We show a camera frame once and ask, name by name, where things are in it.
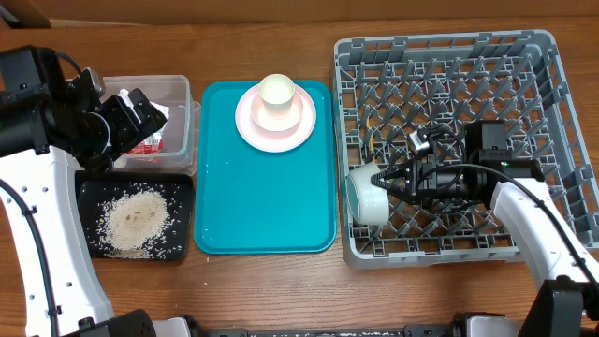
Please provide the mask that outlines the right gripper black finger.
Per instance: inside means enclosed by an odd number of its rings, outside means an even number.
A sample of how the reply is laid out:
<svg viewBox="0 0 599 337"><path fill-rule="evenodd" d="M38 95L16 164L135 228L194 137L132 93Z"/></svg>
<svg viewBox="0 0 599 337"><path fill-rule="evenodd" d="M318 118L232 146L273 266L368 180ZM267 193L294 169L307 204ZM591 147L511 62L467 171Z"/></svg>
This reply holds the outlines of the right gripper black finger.
<svg viewBox="0 0 599 337"><path fill-rule="evenodd" d="M414 178L414 162L406 161L400 164L388 166L386 169L375 173L371 177L371 183L383 183L388 180L404 179L412 181Z"/></svg>
<svg viewBox="0 0 599 337"><path fill-rule="evenodd" d="M408 204L415 203L415 192L410 188L410 185L401 187L392 183L376 183L375 186L382 188L388 195L393 196L400 201Z"/></svg>

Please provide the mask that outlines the grey bowl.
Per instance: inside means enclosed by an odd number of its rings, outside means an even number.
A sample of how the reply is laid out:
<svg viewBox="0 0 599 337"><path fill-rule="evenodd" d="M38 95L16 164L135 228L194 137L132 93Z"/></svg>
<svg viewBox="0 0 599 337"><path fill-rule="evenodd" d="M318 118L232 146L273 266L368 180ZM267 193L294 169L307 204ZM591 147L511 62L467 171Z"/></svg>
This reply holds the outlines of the grey bowl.
<svg viewBox="0 0 599 337"><path fill-rule="evenodd" d="M371 183L371 177L380 172L375 163L369 163L351 170L345 179L349 210L361 225L384 226L389 218L387 191Z"/></svg>

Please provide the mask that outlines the red snack wrapper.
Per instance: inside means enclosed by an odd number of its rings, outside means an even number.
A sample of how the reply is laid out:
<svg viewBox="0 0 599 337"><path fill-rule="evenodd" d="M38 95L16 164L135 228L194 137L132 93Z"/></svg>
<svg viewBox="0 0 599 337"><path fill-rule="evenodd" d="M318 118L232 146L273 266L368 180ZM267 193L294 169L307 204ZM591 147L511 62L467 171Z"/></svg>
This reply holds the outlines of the red snack wrapper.
<svg viewBox="0 0 599 337"><path fill-rule="evenodd" d="M154 133L143 142L131 149L128 154L157 154L164 148L163 136L160 132Z"/></svg>

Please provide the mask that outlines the pile of rice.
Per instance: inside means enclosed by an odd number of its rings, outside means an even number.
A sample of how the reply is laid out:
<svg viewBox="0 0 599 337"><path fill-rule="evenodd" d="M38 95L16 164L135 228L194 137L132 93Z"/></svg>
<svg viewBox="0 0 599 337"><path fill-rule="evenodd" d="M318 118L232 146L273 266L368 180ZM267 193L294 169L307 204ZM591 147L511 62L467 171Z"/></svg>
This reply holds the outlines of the pile of rice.
<svg viewBox="0 0 599 337"><path fill-rule="evenodd" d="M109 257L165 260L171 248L164 248L167 235L176 223L168 212L168 201L150 188L125 192L98 204L95 222L99 235L95 246Z"/></svg>

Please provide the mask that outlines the large pink plate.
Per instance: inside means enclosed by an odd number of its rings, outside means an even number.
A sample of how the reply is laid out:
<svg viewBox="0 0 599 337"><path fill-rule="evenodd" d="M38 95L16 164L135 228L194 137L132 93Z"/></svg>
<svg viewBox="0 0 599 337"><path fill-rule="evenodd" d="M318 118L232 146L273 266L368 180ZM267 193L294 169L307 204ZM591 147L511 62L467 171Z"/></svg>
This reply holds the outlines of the large pink plate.
<svg viewBox="0 0 599 337"><path fill-rule="evenodd" d="M269 131L259 126L253 118L252 107L263 107L258 84L250 87L242 96L235 111L236 127L241 137L254 148L267 153L282 153L299 147L313 133L316 123L316 108L308 93L295 85L294 103L301 104L300 120L290 129L281 132Z"/></svg>

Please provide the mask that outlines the small pink saucer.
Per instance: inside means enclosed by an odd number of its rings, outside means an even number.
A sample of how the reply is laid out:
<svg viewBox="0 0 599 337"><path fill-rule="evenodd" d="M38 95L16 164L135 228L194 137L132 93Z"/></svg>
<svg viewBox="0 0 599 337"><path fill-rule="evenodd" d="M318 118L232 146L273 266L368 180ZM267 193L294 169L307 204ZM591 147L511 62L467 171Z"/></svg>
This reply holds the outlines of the small pink saucer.
<svg viewBox="0 0 599 337"><path fill-rule="evenodd" d="M251 105L251 117L261 128L271 132L284 132L297 125L302 118L303 103L298 94L283 105L272 105L256 95Z"/></svg>

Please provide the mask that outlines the white cup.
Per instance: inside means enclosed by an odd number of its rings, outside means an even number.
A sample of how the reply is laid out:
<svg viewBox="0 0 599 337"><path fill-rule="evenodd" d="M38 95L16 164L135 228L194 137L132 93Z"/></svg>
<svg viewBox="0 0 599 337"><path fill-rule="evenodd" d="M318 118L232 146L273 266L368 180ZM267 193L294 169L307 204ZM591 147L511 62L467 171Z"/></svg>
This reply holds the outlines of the white cup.
<svg viewBox="0 0 599 337"><path fill-rule="evenodd" d="M295 84L286 75L270 74L259 83L258 92L268 114L282 119L292 106Z"/></svg>

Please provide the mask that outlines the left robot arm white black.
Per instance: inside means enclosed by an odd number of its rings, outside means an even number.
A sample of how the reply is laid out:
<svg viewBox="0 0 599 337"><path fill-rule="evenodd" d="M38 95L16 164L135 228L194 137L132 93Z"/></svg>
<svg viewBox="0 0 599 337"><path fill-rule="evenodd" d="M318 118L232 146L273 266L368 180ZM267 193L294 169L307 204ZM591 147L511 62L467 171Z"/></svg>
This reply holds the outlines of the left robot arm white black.
<svg viewBox="0 0 599 337"><path fill-rule="evenodd" d="M99 283L76 202L77 169L100 174L166 123L142 91L106 96L102 78L31 45L4 51L1 200L20 264L30 336L198 336L189 315L116 315Z"/></svg>

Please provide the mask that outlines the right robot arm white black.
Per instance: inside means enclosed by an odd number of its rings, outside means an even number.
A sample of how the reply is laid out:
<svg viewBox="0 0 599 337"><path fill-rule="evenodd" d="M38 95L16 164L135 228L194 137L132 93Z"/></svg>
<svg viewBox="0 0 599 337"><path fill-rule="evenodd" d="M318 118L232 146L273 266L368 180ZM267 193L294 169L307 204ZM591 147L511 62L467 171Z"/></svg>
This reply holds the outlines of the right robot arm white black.
<svg viewBox="0 0 599 337"><path fill-rule="evenodd" d="M595 336L582 319L598 319L598 262L567 225L535 159L518 159L507 147L501 121L478 121L464 128L463 158L441 164L431 141L434 128L409 136L415 158L381 170L371 163L354 170L347 188L357 202L353 217L380 226L389 217L388 199L412 205L438 201L482 204L514 239L537 285L525 320L517 325L500 315L465 314L455 336Z"/></svg>

